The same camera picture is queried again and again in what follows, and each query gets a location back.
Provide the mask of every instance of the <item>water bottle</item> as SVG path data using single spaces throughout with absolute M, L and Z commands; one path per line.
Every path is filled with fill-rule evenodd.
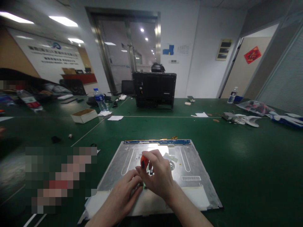
M 99 92 L 98 88 L 94 88 L 94 96 L 98 103 L 98 106 L 101 111 L 108 111 L 107 105 L 105 103 L 103 94 Z
M 26 90 L 18 90 L 17 95 L 33 111 L 36 112 L 43 110 L 43 107 L 40 105 L 40 103 L 37 102 L 37 100 L 31 95 L 31 93 L 27 92 Z
M 238 87 L 235 87 L 234 90 L 231 92 L 229 99 L 227 100 L 227 103 L 234 103 L 234 99 L 238 94 Z
M 0 92 L 0 103 L 5 104 L 7 106 L 15 105 L 12 98 L 3 92 Z

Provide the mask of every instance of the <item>glass door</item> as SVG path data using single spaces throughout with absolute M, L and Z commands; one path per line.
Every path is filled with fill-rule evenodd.
M 97 16 L 95 22 L 102 63 L 113 95 L 122 91 L 122 80 L 132 80 L 131 72 L 151 72 L 153 63 L 160 62 L 156 19 L 115 14 Z

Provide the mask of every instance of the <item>red desk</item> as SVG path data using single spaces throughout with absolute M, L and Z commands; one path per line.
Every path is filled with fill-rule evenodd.
M 96 77 L 94 73 L 88 74 L 61 74 L 63 79 L 79 79 L 83 84 L 96 83 Z

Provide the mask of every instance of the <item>green workbench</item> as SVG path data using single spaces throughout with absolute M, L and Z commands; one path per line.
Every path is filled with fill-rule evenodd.
M 97 144 L 101 150 L 97 165 L 85 173 L 85 185 L 96 188 L 122 140 L 177 136 L 193 141 L 224 206 L 203 212 L 214 226 L 303 226 L 302 130 L 267 117 L 257 121 L 259 128 L 229 124 L 219 114 L 247 112 L 227 104 L 226 99 L 196 99 L 191 106 L 184 105 L 185 101 L 176 98 L 172 111 L 150 110 L 137 109 L 135 99 L 127 98 L 111 109 L 114 115 L 124 116 L 122 120 L 98 117 L 85 124 L 74 123 L 70 114 L 90 108 L 86 101 L 62 105 L 53 100 L 44 104 L 46 111 L 39 114 L 26 106 L 1 107 L 6 116 L 14 117 L 0 122 L 0 126 L 7 128 L 0 141 L 0 202 L 7 200 L 1 206 L 5 210 L 2 216 L 12 226 L 22 226 L 31 217 L 24 211 L 25 147 L 60 149 Z M 191 117 L 202 112 L 212 116 Z M 73 134 L 72 139 L 68 139 L 69 134 Z M 52 144 L 52 136 L 62 141 Z M 75 226 L 84 211 L 85 200 L 74 198 L 71 203 L 71 208 L 62 209 L 60 214 L 46 215 L 40 226 Z M 34 226 L 41 217 L 42 214 L 37 215 L 29 226 Z M 127 217 L 120 226 L 150 226 L 160 222 L 180 226 L 174 214 Z

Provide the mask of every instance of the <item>barcode label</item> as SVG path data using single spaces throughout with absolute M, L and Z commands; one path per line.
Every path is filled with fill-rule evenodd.
M 201 180 L 200 176 L 182 176 L 183 181 Z

